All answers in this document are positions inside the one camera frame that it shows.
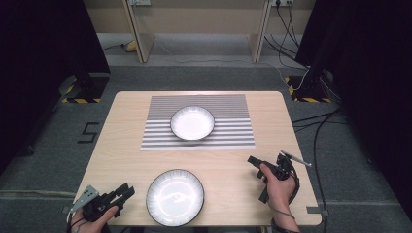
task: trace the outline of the black curtain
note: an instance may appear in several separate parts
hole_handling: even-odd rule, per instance
[[[77,71],[110,73],[82,0],[0,3],[0,174]]]
[[[334,10],[338,3],[349,1],[316,2],[297,59],[312,65],[321,43],[332,50],[323,68],[333,74],[343,108],[367,156],[412,219],[410,3],[359,1],[343,17],[347,27],[341,28],[338,42],[329,45],[325,34],[333,26]]]

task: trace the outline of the wooden table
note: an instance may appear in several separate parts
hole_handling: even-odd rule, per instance
[[[256,147],[241,150],[141,151],[142,138],[152,96],[244,94],[252,122]],[[267,205],[258,201],[264,184],[258,169],[247,162],[250,155],[275,164],[280,150],[297,157],[301,152],[283,96],[276,91],[135,91],[117,94],[87,166],[77,198],[91,184],[100,193],[123,183],[136,193],[124,205],[114,225],[158,225],[146,208],[152,181],[168,170],[185,169],[202,182],[205,202],[188,226],[269,225]],[[308,214],[317,207],[306,167],[294,162],[301,188],[291,204],[299,225],[317,225],[321,215]]]

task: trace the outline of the finger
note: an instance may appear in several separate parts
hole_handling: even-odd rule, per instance
[[[270,168],[268,168],[264,163],[260,163],[260,170],[269,182],[276,180],[276,177],[273,175]]]
[[[75,214],[72,217],[72,224],[73,222],[79,221],[82,218],[83,218],[83,209],[79,209],[75,212]]]
[[[119,210],[118,206],[114,206],[112,208],[110,208],[103,216],[101,216],[97,221],[97,224],[101,225],[103,227],[104,224],[106,224],[106,222],[108,220],[110,220],[110,218],[112,218]]]

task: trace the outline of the plate rim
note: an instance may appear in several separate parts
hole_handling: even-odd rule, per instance
[[[178,112],[182,111],[183,109],[187,109],[187,108],[203,109],[204,111],[206,111],[207,113],[209,113],[210,116],[212,116],[212,120],[213,120],[212,129],[211,129],[210,132],[209,132],[208,134],[206,134],[204,137],[199,138],[199,139],[186,139],[186,138],[180,137],[180,136],[175,132],[175,130],[173,130],[173,126],[172,126],[173,118],[175,117],[175,115],[176,115]],[[200,140],[206,138],[207,136],[209,136],[209,135],[213,132],[213,130],[215,129],[215,122],[216,122],[215,116],[214,116],[214,115],[212,114],[212,112],[210,112],[208,109],[206,109],[206,108],[204,108],[204,107],[201,107],[201,106],[189,105],[189,106],[185,106],[185,107],[179,109],[178,111],[176,111],[176,112],[173,114],[173,116],[170,118],[170,129],[172,130],[173,134],[174,134],[176,137],[178,137],[178,138],[180,138],[180,139],[182,139],[182,140],[185,140],[185,141],[195,142],[195,141],[200,141]]]
[[[203,194],[203,196],[202,196],[202,204],[200,205],[200,208],[199,208],[199,210],[197,211],[196,215],[194,215],[193,218],[190,219],[189,221],[187,221],[186,223],[180,224],[180,225],[165,225],[165,224],[162,224],[161,222],[157,221],[157,220],[152,216],[151,211],[149,210],[149,206],[148,206],[148,199],[149,199],[148,196],[149,196],[149,191],[150,191],[152,185],[155,183],[155,181],[156,181],[157,179],[159,179],[161,176],[163,176],[163,175],[166,174],[166,173],[171,173],[171,172],[174,172],[174,171],[183,171],[183,172],[186,172],[186,173],[191,174],[192,176],[194,176],[194,177],[196,178],[196,180],[200,183],[200,186],[201,186],[201,189],[202,189],[202,194]],[[171,169],[171,170],[168,170],[168,171],[165,171],[165,172],[161,173],[160,175],[158,175],[158,176],[151,182],[151,184],[149,185],[148,191],[146,192],[146,209],[147,209],[147,211],[148,211],[148,213],[149,213],[149,216],[150,216],[155,222],[157,222],[158,224],[163,225],[163,226],[167,226],[167,227],[180,227],[180,226],[184,226],[184,225],[186,225],[186,224],[189,224],[191,221],[193,221],[195,218],[197,218],[197,216],[200,214],[201,210],[203,209],[204,203],[205,203],[205,189],[204,189],[204,187],[203,187],[203,183],[200,181],[200,179],[199,179],[194,173],[192,173],[192,172],[190,172],[190,171],[188,171],[188,170],[186,170],[186,169],[179,169],[179,168],[177,168],[177,169]]]

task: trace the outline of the wall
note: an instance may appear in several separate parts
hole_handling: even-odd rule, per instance
[[[313,6],[316,0],[294,0],[292,6],[292,22],[294,33],[302,35],[305,31],[306,24],[312,13]],[[282,16],[285,24],[288,25],[290,14],[288,7],[280,7],[279,13]],[[269,19],[267,21],[266,34],[285,34],[286,29],[282,23],[276,7],[272,7],[270,10]]]
[[[98,33],[130,33],[122,0],[85,0],[91,21]],[[294,0],[292,21],[295,34],[303,34],[315,0]],[[282,18],[289,21],[288,8],[280,8]],[[267,34],[284,34],[286,32],[276,7],[271,8]]]
[[[85,0],[97,33],[130,33],[122,0]]]

